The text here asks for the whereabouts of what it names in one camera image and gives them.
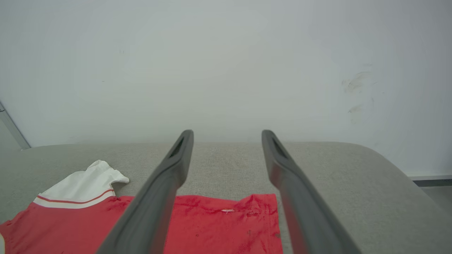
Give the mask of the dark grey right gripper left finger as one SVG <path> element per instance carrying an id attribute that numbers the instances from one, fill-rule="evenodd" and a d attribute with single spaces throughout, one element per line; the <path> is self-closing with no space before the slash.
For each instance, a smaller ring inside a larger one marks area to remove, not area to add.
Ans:
<path id="1" fill-rule="evenodd" d="M 194 132 L 184 130 L 118 219 L 98 254 L 162 254 L 177 190 L 189 171 Z"/>

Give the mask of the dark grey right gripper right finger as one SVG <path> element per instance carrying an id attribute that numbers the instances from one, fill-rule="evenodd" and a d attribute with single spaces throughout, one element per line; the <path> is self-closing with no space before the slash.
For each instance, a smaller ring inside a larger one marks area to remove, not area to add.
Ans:
<path id="1" fill-rule="evenodd" d="M 269 180 L 284 206 L 293 252 L 360 254 L 351 235 L 273 131 L 262 131 L 262 147 Z"/>

